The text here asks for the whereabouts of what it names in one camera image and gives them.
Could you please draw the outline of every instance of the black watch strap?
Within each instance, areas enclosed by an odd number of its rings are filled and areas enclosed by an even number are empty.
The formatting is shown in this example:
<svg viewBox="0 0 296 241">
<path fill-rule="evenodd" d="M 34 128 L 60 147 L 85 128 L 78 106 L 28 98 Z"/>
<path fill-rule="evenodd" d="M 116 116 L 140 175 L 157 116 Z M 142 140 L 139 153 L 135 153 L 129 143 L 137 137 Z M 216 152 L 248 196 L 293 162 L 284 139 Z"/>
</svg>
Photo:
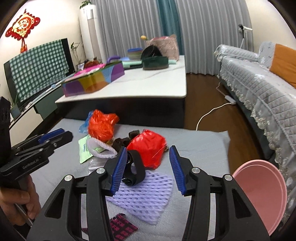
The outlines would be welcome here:
<svg viewBox="0 0 296 241">
<path fill-rule="evenodd" d="M 134 163 L 136 168 L 136 174 L 133 174 L 131 171 L 131 166 Z M 145 178 L 145 167 L 142 162 L 142 158 L 138 151 L 129 150 L 128 151 L 128 161 L 126 163 L 126 167 L 123 173 L 122 181 L 127 186 L 134 186 L 140 182 L 142 182 Z"/>
</svg>

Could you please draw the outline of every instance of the blue container lid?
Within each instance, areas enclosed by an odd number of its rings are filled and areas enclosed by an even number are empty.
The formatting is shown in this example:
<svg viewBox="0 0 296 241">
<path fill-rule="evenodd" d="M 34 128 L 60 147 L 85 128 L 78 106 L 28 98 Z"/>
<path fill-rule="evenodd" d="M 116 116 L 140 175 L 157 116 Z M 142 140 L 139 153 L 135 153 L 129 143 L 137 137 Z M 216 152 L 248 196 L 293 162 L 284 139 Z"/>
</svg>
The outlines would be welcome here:
<svg viewBox="0 0 296 241">
<path fill-rule="evenodd" d="M 141 51 L 143 50 L 142 48 L 134 48 L 134 49 L 128 49 L 128 53 L 130 52 L 136 52 L 136 51 Z"/>
<path fill-rule="evenodd" d="M 120 60 L 121 61 L 130 61 L 129 57 L 122 57 Z"/>
</svg>

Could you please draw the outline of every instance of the sofa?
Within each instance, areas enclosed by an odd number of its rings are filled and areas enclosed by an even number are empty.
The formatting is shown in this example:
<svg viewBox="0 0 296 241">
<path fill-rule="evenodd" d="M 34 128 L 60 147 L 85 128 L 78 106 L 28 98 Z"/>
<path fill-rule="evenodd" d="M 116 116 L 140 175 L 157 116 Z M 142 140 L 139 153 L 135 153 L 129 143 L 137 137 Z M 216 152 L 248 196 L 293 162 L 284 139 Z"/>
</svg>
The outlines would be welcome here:
<svg viewBox="0 0 296 241">
<path fill-rule="evenodd" d="M 220 45 L 214 55 L 221 63 L 219 78 L 250 120 L 265 159 L 274 161 L 284 176 L 285 223 L 296 206 L 296 89 L 269 71 L 275 46 L 264 42 L 257 54 Z"/>
</svg>

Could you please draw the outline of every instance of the white tripod stand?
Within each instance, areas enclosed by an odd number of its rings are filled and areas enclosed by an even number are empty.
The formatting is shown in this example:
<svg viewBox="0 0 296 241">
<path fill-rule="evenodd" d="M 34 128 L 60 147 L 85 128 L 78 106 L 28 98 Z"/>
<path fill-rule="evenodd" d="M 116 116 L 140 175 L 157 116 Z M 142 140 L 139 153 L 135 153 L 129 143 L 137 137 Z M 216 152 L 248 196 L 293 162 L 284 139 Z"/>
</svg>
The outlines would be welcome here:
<svg viewBox="0 0 296 241">
<path fill-rule="evenodd" d="M 243 26 L 242 24 L 239 24 L 239 30 L 242 31 L 242 43 L 241 43 L 241 46 L 240 46 L 240 48 L 242 48 L 242 45 L 244 44 L 244 40 L 245 40 L 246 37 L 247 37 L 246 33 L 247 33 L 248 31 L 253 31 L 253 29 L 252 29 L 252 28 L 248 28 L 248 27 L 246 27 L 246 26 Z"/>
</svg>

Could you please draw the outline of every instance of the green checkered cloth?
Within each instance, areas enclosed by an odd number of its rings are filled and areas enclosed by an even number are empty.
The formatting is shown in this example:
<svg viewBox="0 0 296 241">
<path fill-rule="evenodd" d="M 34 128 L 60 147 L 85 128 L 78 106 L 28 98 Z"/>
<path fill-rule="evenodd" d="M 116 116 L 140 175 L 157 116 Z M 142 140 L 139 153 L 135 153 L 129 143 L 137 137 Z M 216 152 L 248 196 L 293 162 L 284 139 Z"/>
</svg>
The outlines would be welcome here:
<svg viewBox="0 0 296 241">
<path fill-rule="evenodd" d="M 9 63 L 20 102 L 62 80 L 69 71 L 61 40 L 32 48 Z"/>
</svg>

